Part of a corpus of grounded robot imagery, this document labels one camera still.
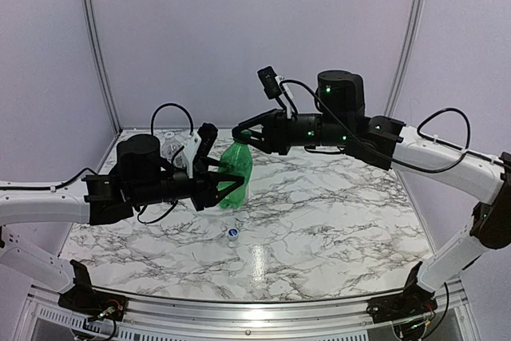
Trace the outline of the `clear bottle white cap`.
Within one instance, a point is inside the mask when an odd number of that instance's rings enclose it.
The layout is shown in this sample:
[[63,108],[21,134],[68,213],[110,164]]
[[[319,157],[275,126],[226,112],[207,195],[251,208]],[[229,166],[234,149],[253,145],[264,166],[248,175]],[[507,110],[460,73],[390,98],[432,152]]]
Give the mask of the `clear bottle white cap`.
[[169,163],[172,163],[177,168],[184,167],[182,153],[178,153],[183,142],[177,133],[168,131],[163,134],[163,144],[161,146],[161,156],[166,158]]

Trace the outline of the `green plastic bottle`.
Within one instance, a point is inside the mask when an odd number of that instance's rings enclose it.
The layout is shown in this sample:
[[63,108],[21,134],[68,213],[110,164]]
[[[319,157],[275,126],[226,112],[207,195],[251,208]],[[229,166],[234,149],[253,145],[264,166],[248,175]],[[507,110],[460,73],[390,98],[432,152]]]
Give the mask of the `green plastic bottle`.
[[219,173],[234,176],[242,176],[243,184],[236,190],[229,193],[220,202],[222,209],[238,209],[248,199],[248,184],[252,175],[253,160],[248,145],[239,141],[233,143],[223,152],[220,157]]

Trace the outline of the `green bottle cap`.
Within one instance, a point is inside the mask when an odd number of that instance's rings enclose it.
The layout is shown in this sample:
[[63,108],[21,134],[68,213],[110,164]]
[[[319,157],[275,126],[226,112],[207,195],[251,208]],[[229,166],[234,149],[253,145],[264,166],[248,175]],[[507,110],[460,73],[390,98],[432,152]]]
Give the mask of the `green bottle cap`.
[[244,129],[241,131],[236,131],[232,134],[233,140],[236,143],[240,143],[242,145],[249,145],[252,139],[252,133],[248,129]]

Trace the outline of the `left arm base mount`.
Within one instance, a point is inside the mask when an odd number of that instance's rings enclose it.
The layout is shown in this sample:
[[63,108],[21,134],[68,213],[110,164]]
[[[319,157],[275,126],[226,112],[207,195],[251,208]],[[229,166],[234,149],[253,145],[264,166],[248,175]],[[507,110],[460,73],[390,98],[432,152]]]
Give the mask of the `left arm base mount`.
[[58,306],[86,314],[91,321],[104,318],[122,321],[127,298],[93,288],[87,267],[76,260],[69,263],[73,270],[72,286],[59,294]]

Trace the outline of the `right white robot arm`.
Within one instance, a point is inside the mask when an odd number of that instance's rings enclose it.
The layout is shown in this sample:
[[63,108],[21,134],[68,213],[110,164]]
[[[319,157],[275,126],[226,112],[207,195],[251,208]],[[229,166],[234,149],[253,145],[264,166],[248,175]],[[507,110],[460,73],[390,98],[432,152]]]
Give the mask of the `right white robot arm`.
[[336,147],[341,153],[383,170],[429,177],[461,190],[478,202],[472,221],[409,274],[395,303],[413,315],[448,279],[490,250],[510,244],[510,155],[470,150],[422,133],[390,117],[365,114],[363,79],[345,70],[326,70],[309,93],[316,113],[273,109],[239,123],[238,141],[271,154],[300,146]]

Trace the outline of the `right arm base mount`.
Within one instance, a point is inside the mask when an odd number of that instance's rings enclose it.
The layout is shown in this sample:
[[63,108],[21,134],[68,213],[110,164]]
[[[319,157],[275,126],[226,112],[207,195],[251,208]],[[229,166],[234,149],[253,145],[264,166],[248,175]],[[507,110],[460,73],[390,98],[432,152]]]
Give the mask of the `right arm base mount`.
[[381,295],[370,299],[366,313],[374,323],[384,323],[429,313],[438,308],[434,293],[418,286],[418,272],[422,262],[411,270],[400,293]]

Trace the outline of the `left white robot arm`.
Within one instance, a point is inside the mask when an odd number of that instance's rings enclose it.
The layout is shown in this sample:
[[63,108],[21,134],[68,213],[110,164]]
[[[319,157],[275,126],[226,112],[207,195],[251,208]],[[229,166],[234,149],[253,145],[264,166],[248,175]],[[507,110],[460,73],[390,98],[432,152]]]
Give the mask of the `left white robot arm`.
[[90,226],[116,224],[152,204],[189,199],[195,210],[218,205],[244,184],[244,177],[214,172],[219,161],[208,157],[212,138],[193,133],[180,169],[160,154],[160,141],[137,134],[120,142],[117,163],[107,174],[84,171],[68,182],[49,186],[1,183],[1,263],[51,290],[69,294],[84,313],[101,306],[85,266],[63,260],[23,240],[12,224],[68,222]]

